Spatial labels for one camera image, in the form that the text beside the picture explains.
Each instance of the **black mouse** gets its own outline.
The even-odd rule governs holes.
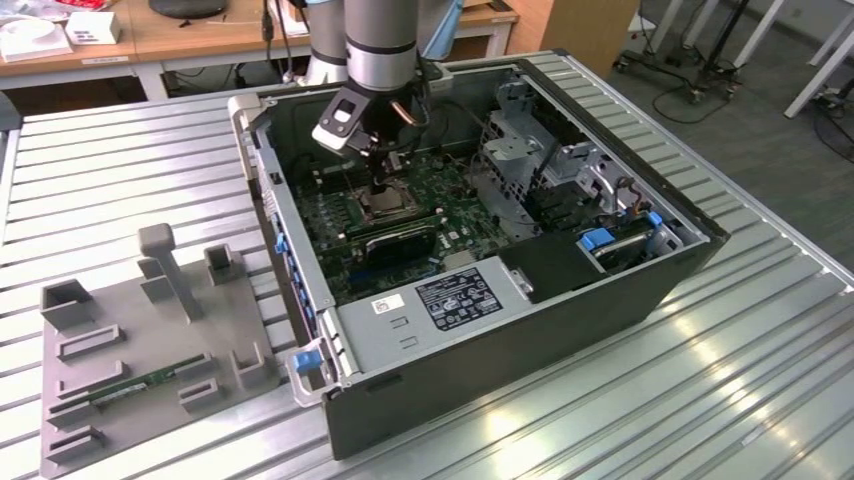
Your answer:
[[[149,0],[149,8],[182,20],[207,18],[226,10],[227,0]]]

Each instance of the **metal handle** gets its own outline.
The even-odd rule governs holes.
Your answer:
[[[247,124],[262,112],[262,102],[255,94],[238,95],[229,99],[229,120],[231,122],[231,129],[235,132],[235,140],[238,143],[238,152],[241,154],[241,166],[243,167],[243,175],[247,180],[253,180],[255,175],[253,173],[253,162],[250,161],[250,151],[246,148],[245,143],[245,130],[242,119],[246,119]]]
[[[324,400],[324,394],[333,390],[333,388],[336,388],[336,385],[328,385],[318,390],[310,390],[309,388],[306,388],[306,385],[304,384],[304,377],[297,371],[297,355],[318,350],[322,343],[324,338],[317,338],[305,346],[289,351],[285,356],[285,368],[289,371],[292,389],[294,390],[294,400],[297,400],[297,403],[301,407],[314,407],[316,405],[321,404],[321,401]]]

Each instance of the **aluminum workbench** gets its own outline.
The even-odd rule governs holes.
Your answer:
[[[854,477],[852,274],[574,60],[530,59],[733,233],[708,268],[645,323],[345,461],[284,385],[67,478]],[[182,263],[190,245],[245,253],[274,350],[296,345],[227,98],[31,117],[10,135],[3,478],[38,476],[39,286],[137,276],[141,225],[174,225]]]

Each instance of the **desk leg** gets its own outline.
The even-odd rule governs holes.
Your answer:
[[[733,63],[736,65],[736,68],[743,68],[743,66],[751,60],[760,42],[765,38],[765,35],[769,33],[769,29],[772,28],[772,24],[775,23],[775,18],[777,18],[777,14],[780,13],[780,9],[784,6],[784,3],[787,3],[787,0],[775,0],[775,3],[769,7],[769,11],[763,17],[763,21],[760,22],[760,25],[757,26],[757,29],[751,36],[751,40],[748,40],[748,44],[745,45],[745,48],[743,49],[741,53],[739,54],[739,58]]]
[[[139,83],[143,84],[146,97],[149,100],[169,100],[170,94],[163,84],[163,65],[161,63],[138,63],[134,65],[134,73],[139,77]]]
[[[849,33],[845,42],[843,42],[843,45],[840,45],[840,48],[837,48],[837,51],[831,57],[831,60],[828,60],[828,63],[813,77],[813,80],[811,80],[809,85],[801,92],[801,95],[799,95],[799,98],[796,98],[796,101],[792,102],[792,105],[787,110],[787,116],[789,118],[795,118],[799,115],[799,112],[801,112],[804,105],[807,105],[807,102],[811,101],[811,98],[813,98],[813,95],[825,84],[825,81],[845,60],[845,57],[848,57],[849,52],[852,51],[852,47],[854,47],[854,32]]]
[[[716,11],[716,8],[719,7],[719,2],[720,0],[707,1],[707,5],[704,6],[704,11],[700,12],[700,16],[697,17],[697,20],[694,21],[694,25],[692,26],[692,31],[689,32],[688,37],[685,38],[685,45],[684,45],[685,47],[692,48],[697,43],[697,38],[700,37],[700,34],[704,31],[704,28],[707,28],[707,23],[709,22],[709,18],[712,17],[712,14]]]
[[[840,41],[840,37],[843,37],[843,34],[847,32],[847,30],[852,26],[852,22],[854,22],[854,8],[852,8],[849,15],[843,20],[843,23],[837,26],[837,29],[831,34],[831,37],[828,37],[828,40],[825,41],[823,48],[820,48],[819,52],[816,52],[816,56],[811,59],[811,62],[809,62],[811,65],[817,67],[819,64],[823,63],[823,60],[825,59],[825,55],[828,55],[828,52]]]
[[[493,25],[490,43],[486,46],[486,58],[501,57],[508,53],[508,42],[510,41],[510,27],[513,24],[497,23]]]
[[[662,42],[665,41],[668,32],[670,32],[670,27],[673,27],[673,21],[677,18],[677,13],[680,13],[684,1],[685,0],[670,0],[668,11],[662,17],[662,22],[658,24],[658,27],[656,28],[656,35],[653,35],[653,40],[650,40],[650,47],[653,50],[650,53],[653,54],[658,53],[658,49],[662,47]]]

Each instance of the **warning label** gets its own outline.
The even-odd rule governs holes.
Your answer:
[[[416,288],[440,330],[450,330],[504,307],[477,268]]]

